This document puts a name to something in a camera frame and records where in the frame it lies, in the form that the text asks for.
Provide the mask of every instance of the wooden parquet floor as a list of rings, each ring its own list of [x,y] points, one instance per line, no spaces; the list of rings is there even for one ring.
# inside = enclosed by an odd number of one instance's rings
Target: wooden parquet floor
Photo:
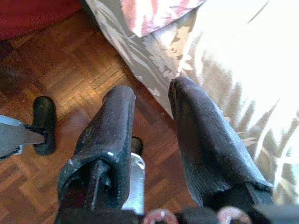
[[[134,79],[117,51],[80,11],[44,30],[0,42],[0,114],[32,122],[36,97],[57,106],[57,150],[38,156],[32,147],[0,162],[0,223],[51,224],[58,209],[57,174],[71,157],[104,94],[125,84],[137,95],[134,135],[144,143],[146,211],[195,206],[189,196],[173,120]]]

